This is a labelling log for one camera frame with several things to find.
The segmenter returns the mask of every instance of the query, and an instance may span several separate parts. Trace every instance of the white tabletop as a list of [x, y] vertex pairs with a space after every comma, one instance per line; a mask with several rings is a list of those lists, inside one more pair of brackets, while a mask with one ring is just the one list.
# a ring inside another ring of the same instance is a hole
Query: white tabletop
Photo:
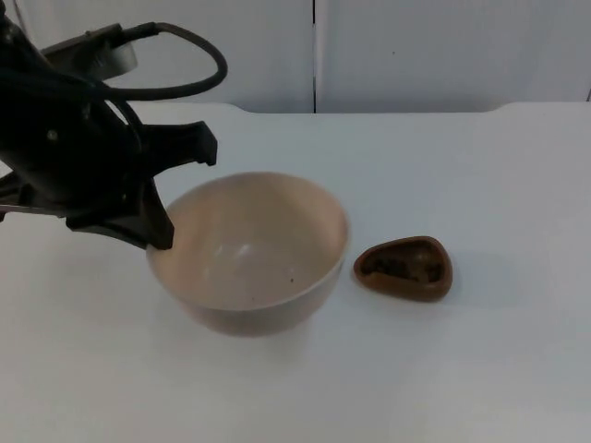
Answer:
[[[310, 178], [351, 217], [345, 271], [301, 327], [228, 338], [176, 306], [141, 250], [9, 214], [0, 224], [0, 440], [588, 441], [591, 107], [138, 109], [150, 123], [204, 119], [220, 142], [218, 166], [158, 178], [165, 203], [235, 172]], [[352, 279], [367, 247], [423, 234], [454, 264], [440, 303]]]

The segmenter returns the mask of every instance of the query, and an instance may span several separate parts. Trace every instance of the bowl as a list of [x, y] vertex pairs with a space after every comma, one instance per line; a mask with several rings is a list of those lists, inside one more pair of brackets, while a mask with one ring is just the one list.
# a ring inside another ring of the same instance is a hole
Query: bowl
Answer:
[[211, 181], [168, 214], [174, 245], [149, 247], [154, 275], [199, 323], [229, 335], [266, 335], [310, 317], [332, 292], [349, 240], [339, 201], [285, 174]]

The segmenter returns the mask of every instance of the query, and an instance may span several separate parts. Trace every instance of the brown dish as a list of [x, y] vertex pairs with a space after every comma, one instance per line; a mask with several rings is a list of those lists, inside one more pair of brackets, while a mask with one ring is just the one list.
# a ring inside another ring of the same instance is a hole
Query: brown dish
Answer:
[[432, 237], [410, 237], [373, 246], [353, 267], [369, 289], [420, 302], [440, 300], [452, 288], [452, 262]]

